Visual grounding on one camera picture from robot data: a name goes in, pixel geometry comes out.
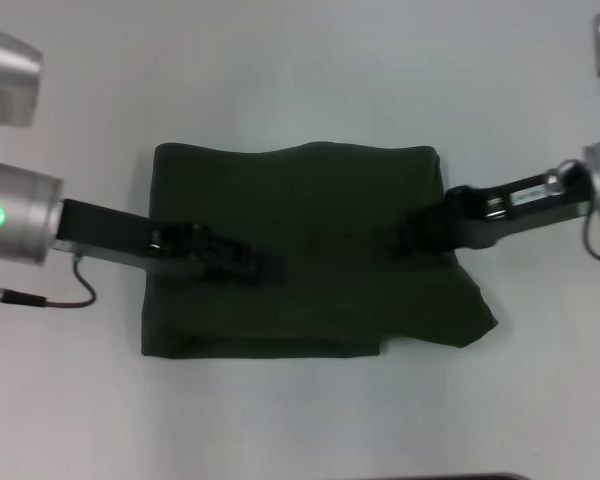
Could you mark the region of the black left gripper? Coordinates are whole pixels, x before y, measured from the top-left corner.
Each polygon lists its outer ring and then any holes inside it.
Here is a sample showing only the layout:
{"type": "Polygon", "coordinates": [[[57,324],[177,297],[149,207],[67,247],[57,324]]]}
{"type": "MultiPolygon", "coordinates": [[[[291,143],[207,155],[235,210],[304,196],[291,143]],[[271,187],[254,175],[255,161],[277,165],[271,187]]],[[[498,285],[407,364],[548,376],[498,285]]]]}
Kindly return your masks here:
{"type": "Polygon", "coordinates": [[[164,222],[66,199],[53,248],[163,276],[247,286],[281,284],[284,261],[208,227],[164,222]]]}

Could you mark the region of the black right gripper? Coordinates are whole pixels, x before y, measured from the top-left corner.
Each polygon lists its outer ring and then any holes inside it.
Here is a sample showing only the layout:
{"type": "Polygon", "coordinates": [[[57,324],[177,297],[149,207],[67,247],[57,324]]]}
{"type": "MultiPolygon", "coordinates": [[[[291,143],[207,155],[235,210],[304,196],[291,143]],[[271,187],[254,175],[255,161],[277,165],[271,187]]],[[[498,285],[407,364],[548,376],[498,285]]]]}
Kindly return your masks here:
{"type": "Polygon", "coordinates": [[[397,231],[397,255],[486,249],[507,236],[582,217],[591,181],[583,169],[552,169],[491,188],[455,187],[447,200],[406,218],[397,231]]]}

